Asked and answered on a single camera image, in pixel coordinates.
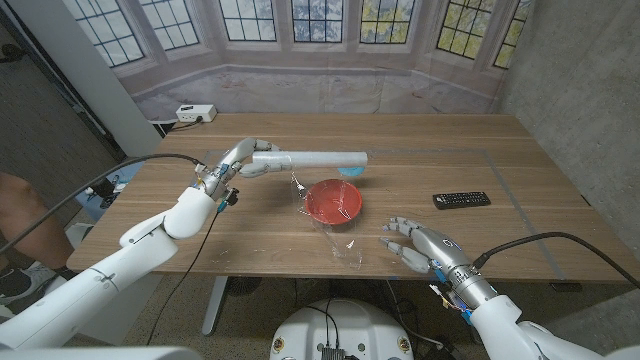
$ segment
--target white power strip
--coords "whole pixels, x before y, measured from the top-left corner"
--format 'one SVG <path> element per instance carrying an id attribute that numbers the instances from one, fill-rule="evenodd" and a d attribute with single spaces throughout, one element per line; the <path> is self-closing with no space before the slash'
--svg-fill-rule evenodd
<path id="1" fill-rule="evenodd" d="M 202 116 L 202 122 L 211 122 L 217 113 L 213 105 L 182 105 L 176 111 L 180 122 L 194 122 L 198 116 Z"/>

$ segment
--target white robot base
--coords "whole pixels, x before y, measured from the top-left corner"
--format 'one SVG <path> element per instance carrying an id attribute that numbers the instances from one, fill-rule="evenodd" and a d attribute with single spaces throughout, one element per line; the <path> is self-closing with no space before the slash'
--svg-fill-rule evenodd
<path id="1" fill-rule="evenodd" d="M 409 337 L 402 326 L 373 305 L 353 299 L 331 299 L 311 304 L 321 311 L 304 307 L 278 328 L 271 344 L 271 360 L 413 360 Z M 327 322 L 329 347 L 327 348 Z"/>

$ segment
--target tv remote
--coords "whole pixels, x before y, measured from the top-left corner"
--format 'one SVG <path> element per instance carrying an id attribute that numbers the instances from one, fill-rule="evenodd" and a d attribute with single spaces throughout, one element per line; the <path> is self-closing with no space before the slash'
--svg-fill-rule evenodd
<path id="1" fill-rule="evenodd" d="M 474 206 L 486 206 L 491 200 L 484 192 L 466 192 L 433 195 L 433 203 L 438 210 L 459 209 Z"/>

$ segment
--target table leg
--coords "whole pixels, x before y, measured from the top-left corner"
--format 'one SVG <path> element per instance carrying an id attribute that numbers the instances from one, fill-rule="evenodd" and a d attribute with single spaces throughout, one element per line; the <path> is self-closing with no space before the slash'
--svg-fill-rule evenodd
<path id="1" fill-rule="evenodd" d="M 228 276 L 216 276 L 216 281 L 213 283 L 207 313 L 204 315 L 204 323 L 202 324 L 202 334 L 204 336 L 213 335 L 218 315 L 220 314 L 220 310 L 222 310 L 222 297 L 224 296 L 228 279 Z"/>

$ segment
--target clear plastic bag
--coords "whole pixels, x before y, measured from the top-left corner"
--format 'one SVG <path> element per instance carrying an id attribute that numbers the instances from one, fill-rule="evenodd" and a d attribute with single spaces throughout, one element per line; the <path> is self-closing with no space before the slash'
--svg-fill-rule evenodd
<path id="1" fill-rule="evenodd" d="M 359 269 L 362 249 L 356 238 L 362 214 L 362 196 L 352 184 L 320 174 L 291 173 L 295 215 L 310 223 L 329 244 L 331 253 L 345 265 Z"/>

